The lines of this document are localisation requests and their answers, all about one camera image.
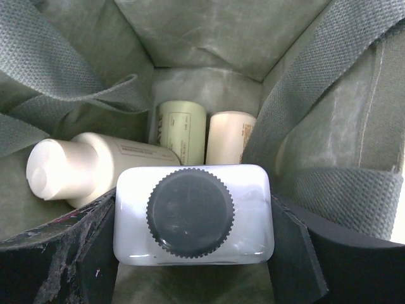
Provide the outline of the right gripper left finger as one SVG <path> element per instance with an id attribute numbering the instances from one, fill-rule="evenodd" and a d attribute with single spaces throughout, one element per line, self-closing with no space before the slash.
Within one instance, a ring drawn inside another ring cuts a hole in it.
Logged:
<path id="1" fill-rule="evenodd" d="M 1 242 L 1 303 L 111 303 L 115 191 Z"/>

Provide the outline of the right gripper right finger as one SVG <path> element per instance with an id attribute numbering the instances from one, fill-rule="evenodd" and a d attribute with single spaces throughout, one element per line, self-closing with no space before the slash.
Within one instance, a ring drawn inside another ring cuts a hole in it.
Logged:
<path id="1" fill-rule="evenodd" d="M 276 303 L 404 303 L 404 245 L 369 237 L 271 197 Z"/>

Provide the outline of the beige bottle white cap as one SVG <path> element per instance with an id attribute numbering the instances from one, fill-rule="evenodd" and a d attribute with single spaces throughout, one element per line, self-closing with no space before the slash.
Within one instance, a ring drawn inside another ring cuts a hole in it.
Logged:
<path id="1" fill-rule="evenodd" d="M 26 178 L 38 198 L 66 200 L 81 208 L 113 189 L 128 168 L 178 165 L 167 148 L 85 132 L 71 141 L 38 142 L 29 155 Z"/>

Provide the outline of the clear bottle black cap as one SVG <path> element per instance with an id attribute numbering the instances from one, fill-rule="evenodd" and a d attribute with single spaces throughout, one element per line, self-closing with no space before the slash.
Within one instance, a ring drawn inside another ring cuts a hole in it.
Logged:
<path id="1" fill-rule="evenodd" d="M 126 265 L 238 265 L 275 249 L 257 165 L 136 167 L 118 178 L 113 251 Z"/>

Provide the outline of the cream bottle with label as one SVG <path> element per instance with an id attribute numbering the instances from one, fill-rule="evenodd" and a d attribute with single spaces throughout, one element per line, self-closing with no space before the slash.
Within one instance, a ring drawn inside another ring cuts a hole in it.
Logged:
<path id="1" fill-rule="evenodd" d="M 240 164 L 256 118 L 241 111 L 215 113 L 209 122 L 207 165 Z"/>

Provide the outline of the green bottle white cap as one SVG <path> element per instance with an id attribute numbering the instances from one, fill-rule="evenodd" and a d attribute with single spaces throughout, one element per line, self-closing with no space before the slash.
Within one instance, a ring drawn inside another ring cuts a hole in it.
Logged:
<path id="1" fill-rule="evenodd" d="M 158 106 L 157 143 L 173 151 L 182 165 L 202 165 L 207 113 L 192 101 L 166 101 Z"/>

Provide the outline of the green canvas bag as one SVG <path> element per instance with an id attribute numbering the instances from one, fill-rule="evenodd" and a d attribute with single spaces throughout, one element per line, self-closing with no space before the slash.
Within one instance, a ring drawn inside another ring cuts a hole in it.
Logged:
<path id="1" fill-rule="evenodd" d="M 42 139 L 155 139 L 156 106 L 258 121 L 271 197 L 404 245 L 403 1 L 2 1 L 1 242 L 73 210 L 37 199 Z M 276 303 L 268 262 L 131 267 L 111 303 Z"/>

